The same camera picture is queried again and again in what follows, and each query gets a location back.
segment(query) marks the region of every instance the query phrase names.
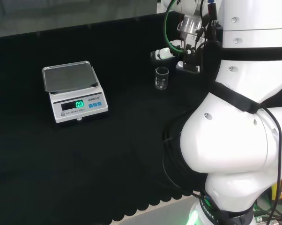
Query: black tablecloth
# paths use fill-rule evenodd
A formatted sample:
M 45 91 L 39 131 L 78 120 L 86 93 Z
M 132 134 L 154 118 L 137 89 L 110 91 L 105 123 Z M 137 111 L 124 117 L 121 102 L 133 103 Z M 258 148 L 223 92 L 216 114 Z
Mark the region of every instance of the black tablecloth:
M 181 197 L 162 185 L 161 133 L 207 88 L 171 71 L 168 89 L 155 89 L 149 53 L 164 47 L 163 16 L 0 38 L 0 225 L 108 224 Z M 178 21 L 170 14 L 169 39 Z M 58 125 L 42 68 L 83 60 L 109 113 Z

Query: gray floor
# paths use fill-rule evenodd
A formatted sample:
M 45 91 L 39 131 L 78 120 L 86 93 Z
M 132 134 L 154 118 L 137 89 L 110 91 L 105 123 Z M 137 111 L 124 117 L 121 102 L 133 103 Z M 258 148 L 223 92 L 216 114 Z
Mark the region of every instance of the gray floor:
M 154 13 L 155 0 L 81 0 L 48 8 L 5 12 L 0 17 L 0 37 Z

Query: green cable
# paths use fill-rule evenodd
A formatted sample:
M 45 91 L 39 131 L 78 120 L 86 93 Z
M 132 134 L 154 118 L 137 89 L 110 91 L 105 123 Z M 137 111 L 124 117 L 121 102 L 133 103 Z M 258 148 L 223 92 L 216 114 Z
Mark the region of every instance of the green cable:
M 167 44 L 169 45 L 170 48 L 172 48 L 174 51 L 176 52 L 179 52 L 179 53 L 183 53 L 184 51 L 183 50 L 179 50 L 177 48 L 175 48 L 169 41 L 168 37 L 167 37 L 167 33 L 166 33 L 166 24 L 167 24 L 167 18 L 168 18 L 168 13 L 170 11 L 170 9 L 172 8 L 173 4 L 175 3 L 175 0 L 173 1 L 173 3 L 171 4 L 168 12 L 166 13 L 166 19 L 165 19 L 165 27 L 164 27 L 164 32 L 165 32 L 165 37 L 166 37 L 166 41 L 167 41 Z

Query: scale label text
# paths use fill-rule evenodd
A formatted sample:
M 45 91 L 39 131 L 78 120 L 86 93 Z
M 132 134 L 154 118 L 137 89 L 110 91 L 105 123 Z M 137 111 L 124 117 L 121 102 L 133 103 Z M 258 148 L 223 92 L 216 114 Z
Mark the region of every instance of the scale label text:
M 94 101 L 94 100 L 96 100 L 96 99 L 99 99 L 99 97 L 92 97 L 92 98 L 89 98 L 89 99 L 88 99 L 88 102 Z

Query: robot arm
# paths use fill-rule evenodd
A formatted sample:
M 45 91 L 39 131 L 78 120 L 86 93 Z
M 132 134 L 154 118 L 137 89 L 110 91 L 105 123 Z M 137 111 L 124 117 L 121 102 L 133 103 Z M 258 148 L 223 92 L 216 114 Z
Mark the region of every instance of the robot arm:
M 250 52 L 282 51 L 282 0 L 273 3 L 223 0 L 223 49 L 234 54 L 221 61 L 216 81 L 257 103 L 282 89 L 282 59 L 246 60 Z M 270 111 L 282 127 L 282 108 Z M 245 211 L 276 183 L 278 127 L 264 110 L 243 112 L 209 93 L 186 122 L 180 144 L 187 164 L 209 173 L 206 191 L 221 210 Z

